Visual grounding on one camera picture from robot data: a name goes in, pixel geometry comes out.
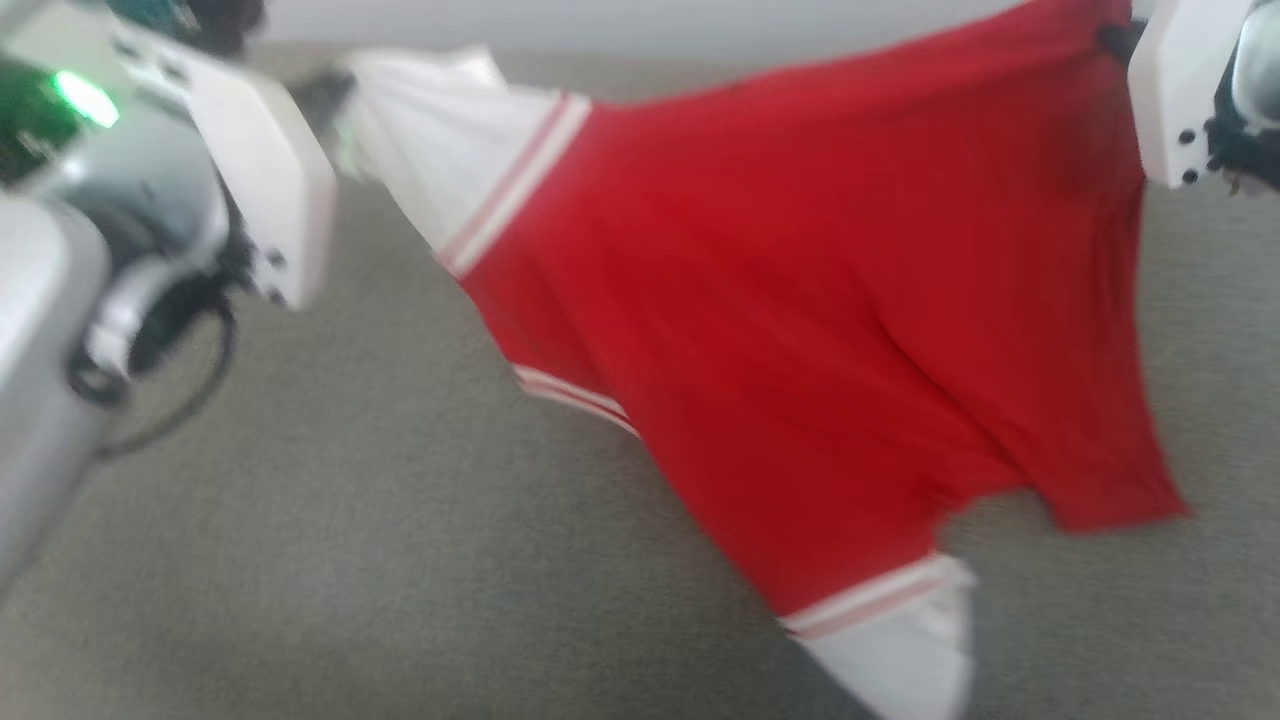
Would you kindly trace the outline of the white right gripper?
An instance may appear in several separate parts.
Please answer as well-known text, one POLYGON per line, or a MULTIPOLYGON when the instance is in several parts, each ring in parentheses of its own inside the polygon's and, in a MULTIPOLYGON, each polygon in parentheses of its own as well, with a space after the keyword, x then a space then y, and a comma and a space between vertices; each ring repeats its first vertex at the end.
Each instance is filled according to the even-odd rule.
POLYGON ((1123 65, 1149 181, 1180 188, 1210 161, 1204 124, 1253 0, 1152 0, 1142 20, 1107 23, 1098 45, 1123 65))

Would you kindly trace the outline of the red garment with white trim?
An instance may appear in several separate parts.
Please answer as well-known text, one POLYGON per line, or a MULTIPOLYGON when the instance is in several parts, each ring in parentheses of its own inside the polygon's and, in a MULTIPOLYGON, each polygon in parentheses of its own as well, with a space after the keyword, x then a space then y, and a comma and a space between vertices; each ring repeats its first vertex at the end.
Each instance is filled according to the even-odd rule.
POLYGON ((1025 0, 881 53, 613 104, 485 47, 344 59, 387 187, 538 397, 613 421, 879 720, 963 720, 973 579, 938 541, 1033 489, 1064 530, 1181 516, 1146 397, 1132 0, 1025 0))

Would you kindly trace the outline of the grey fabric sofa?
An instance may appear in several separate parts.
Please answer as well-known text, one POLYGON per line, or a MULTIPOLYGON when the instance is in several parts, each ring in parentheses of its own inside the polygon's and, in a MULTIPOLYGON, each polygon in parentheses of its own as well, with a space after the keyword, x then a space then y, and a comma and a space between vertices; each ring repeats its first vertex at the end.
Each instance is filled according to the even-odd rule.
MULTIPOLYGON (((338 227, 316 306, 239 300, 219 393, 13 591, 0 720, 870 720, 632 436, 516 386, 380 188, 338 227)), ((956 518, 966 720, 1280 720, 1280 197, 1151 191, 1140 328, 1193 514, 956 518)))

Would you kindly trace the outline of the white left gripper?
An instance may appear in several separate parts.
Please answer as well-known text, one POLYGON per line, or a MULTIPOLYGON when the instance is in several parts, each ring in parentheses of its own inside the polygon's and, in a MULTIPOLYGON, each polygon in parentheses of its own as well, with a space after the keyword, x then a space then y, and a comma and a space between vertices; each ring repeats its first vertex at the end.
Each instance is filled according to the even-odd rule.
POLYGON ((270 76, 116 22, 122 63, 134 83, 179 108, 201 136, 248 241, 255 287, 310 307, 326 279, 337 174, 311 127, 332 127, 356 85, 323 68, 285 86, 270 76))

